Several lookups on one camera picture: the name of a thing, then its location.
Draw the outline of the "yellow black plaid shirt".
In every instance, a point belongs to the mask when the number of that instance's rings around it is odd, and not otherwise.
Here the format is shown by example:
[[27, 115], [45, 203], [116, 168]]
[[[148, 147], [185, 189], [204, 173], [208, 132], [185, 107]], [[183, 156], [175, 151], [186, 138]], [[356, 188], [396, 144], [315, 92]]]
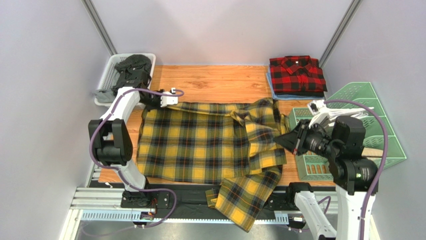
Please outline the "yellow black plaid shirt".
[[207, 204], [248, 232], [278, 185], [288, 132], [276, 100], [180, 102], [141, 115], [136, 164], [146, 177], [218, 185]]

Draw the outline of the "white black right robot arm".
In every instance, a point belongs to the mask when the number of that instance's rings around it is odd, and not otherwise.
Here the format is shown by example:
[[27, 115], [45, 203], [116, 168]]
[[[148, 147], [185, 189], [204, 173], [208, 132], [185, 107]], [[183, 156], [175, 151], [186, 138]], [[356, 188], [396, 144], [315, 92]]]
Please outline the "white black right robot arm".
[[309, 183], [290, 183], [286, 189], [288, 201], [301, 211], [315, 240], [369, 239], [378, 167], [363, 157], [366, 134], [363, 122], [351, 116], [339, 116], [331, 135], [319, 126], [310, 128], [309, 123], [302, 120], [291, 132], [273, 140], [294, 155], [313, 152], [328, 160], [337, 194], [337, 228], [321, 210]]

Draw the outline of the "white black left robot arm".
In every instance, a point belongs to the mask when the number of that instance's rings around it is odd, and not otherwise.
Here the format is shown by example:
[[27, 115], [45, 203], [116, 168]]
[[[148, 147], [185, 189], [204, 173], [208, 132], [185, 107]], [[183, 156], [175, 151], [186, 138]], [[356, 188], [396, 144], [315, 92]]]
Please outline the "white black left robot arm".
[[127, 121], [134, 107], [141, 100], [141, 93], [148, 93], [149, 73], [131, 67], [121, 70], [111, 106], [100, 119], [88, 124], [89, 150], [93, 162], [101, 168], [113, 170], [124, 184], [122, 208], [153, 208], [155, 198], [149, 190], [149, 182], [141, 174], [132, 159], [133, 144], [127, 129]]

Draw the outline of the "white paper stack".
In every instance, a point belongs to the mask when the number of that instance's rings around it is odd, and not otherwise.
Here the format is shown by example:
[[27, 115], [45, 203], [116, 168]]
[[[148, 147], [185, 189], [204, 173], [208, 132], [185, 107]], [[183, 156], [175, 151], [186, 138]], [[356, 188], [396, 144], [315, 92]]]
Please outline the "white paper stack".
[[328, 114], [321, 122], [321, 125], [324, 127], [332, 127], [337, 120], [337, 117], [347, 116], [353, 117], [356, 119], [363, 119], [369, 116], [369, 112], [364, 108], [330, 108]]

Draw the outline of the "wooden block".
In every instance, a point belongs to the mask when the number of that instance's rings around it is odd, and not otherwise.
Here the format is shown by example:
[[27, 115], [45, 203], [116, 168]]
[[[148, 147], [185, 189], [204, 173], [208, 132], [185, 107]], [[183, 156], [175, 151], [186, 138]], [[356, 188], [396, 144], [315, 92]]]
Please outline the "wooden block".
[[375, 148], [365, 147], [362, 151], [362, 156], [364, 158], [381, 158], [383, 156], [383, 150]]

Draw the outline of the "red black plaid folded shirt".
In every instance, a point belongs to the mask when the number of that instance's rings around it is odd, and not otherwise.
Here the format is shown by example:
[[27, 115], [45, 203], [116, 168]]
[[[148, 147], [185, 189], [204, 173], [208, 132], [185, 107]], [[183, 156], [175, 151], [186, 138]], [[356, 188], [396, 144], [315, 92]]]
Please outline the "red black plaid folded shirt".
[[309, 55], [269, 59], [269, 74], [275, 93], [325, 93], [328, 91], [319, 60]]

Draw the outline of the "left aluminium corner post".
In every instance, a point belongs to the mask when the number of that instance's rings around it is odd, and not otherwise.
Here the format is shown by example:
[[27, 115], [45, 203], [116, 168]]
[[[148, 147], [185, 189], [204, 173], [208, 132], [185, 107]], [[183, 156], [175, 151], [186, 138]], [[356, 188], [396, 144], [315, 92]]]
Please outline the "left aluminium corner post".
[[111, 37], [108, 34], [108, 31], [101, 19], [101, 16], [99, 15], [97, 8], [92, 0], [81, 0], [84, 8], [86, 9], [89, 17], [91, 18], [92, 23], [94, 24], [101, 40], [103, 41], [106, 49], [108, 50], [109, 54], [115, 55], [118, 53], [117, 49], [115, 48]]

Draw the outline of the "aluminium corner post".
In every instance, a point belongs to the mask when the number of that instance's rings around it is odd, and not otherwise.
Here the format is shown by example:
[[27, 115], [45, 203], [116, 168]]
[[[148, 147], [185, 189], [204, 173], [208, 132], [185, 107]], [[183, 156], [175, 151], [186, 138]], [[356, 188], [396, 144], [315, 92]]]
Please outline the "aluminium corner post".
[[346, 29], [348, 28], [349, 24], [351, 23], [353, 17], [356, 15], [362, 3], [363, 3], [363, 0], [352, 0], [350, 2], [348, 8], [346, 9], [342, 19], [340, 20], [337, 28], [335, 29], [331, 39], [329, 40], [325, 50], [323, 51], [319, 59], [319, 66], [322, 69], [327, 64], [327, 61], [330, 58], [332, 52], [334, 51], [335, 47], [339, 43], [341, 37], [345, 33]]
[[99, 15], [97, 8], [92, 0], [81, 0], [84, 8], [86, 9], [89, 17], [91, 18], [92, 23], [94, 24], [101, 40], [103, 41], [106, 49], [108, 50], [109, 54], [115, 55], [118, 53], [117, 49], [115, 48], [111, 37], [108, 34], [108, 31], [101, 19], [101, 16]]

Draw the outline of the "aluminium frame rail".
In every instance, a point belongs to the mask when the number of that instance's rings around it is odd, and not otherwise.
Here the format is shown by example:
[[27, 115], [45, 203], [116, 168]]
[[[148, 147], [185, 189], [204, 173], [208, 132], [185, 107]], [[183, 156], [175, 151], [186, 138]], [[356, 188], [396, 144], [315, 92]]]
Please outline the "aluminium frame rail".
[[[118, 203], [118, 192], [119, 189], [125, 190], [123, 184], [115, 183], [110, 187], [102, 187], [100, 185], [94, 187], [79, 187], [73, 197], [71, 208], [74, 210], [81, 211], [81, 218], [88, 219], [91, 221], [127, 221], [133, 222], [135, 227], [144, 227], [146, 228], [149, 223], [158, 223], [158, 222], [166, 222], [166, 223], [223, 223], [228, 224], [230, 221], [212, 221], [212, 220], [202, 220], [196, 221], [193, 219], [185, 220], [185, 219], [168, 219], [168, 217], [175, 210], [177, 204], [177, 196], [175, 192], [171, 189], [165, 187], [154, 187], [154, 185], [210, 185], [211, 184], [189, 184], [189, 183], [176, 183], [176, 184], [160, 184], [157, 182], [149, 183], [149, 191], [167, 191], [173, 194], [174, 203], [169, 213], [164, 217], [156, 217], [155, 212], [151, 209], [148, 210], [148, 213], [143, 212], [141, 221], [136, 219], [137, 212], [135, 210], [123, 210], [123, 209], [114, 209], [113, 204]], [[325, 213], [326, 218], [329, 220], [329, 223], [334, 227], [338, 227], [338, 197], [336, 190], [332, 191], [327, 187], [312, 187], [314, 194], [316, 196], [316, 200], [319, 204], [319, 207]], [[206, 192], [207, 204], [215, 197], [217, 192], [213, 192], [209, 190]], [[291, 220], [289, 217], [290, 214], [285, 214], [283, 212], [278, 212], [275, 215], [275, 220], [272, 221], [259, 221], [255, 220], [256, 224], [282, 224], [289, 225], [291, 229], [295, 229], [296, 222]]]

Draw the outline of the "right aluminium corner post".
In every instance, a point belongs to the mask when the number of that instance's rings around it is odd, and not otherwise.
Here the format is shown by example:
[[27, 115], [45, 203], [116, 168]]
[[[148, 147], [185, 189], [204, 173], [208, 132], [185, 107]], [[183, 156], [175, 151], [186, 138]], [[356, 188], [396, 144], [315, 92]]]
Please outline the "right aluminium corner post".
[[335, 47], [339, 43], [341, 37], [345, 33], [346, 29], [348, 28], [349, 24], [351, 23], [353, 17], [356, 15], [362, 3], [363, 3], [363, 0], [352, 0], [350, 2], [348, 8], [346, 9], [342, 19], [340, 20], [337, 28], [335, 29], [331, 39], [329, 40], [325, 50], [323, 51], [319, 59], [319, 66], [322, 69], [327, 64], [327, 61], [330, 58], [332, 52], [334, 51]]

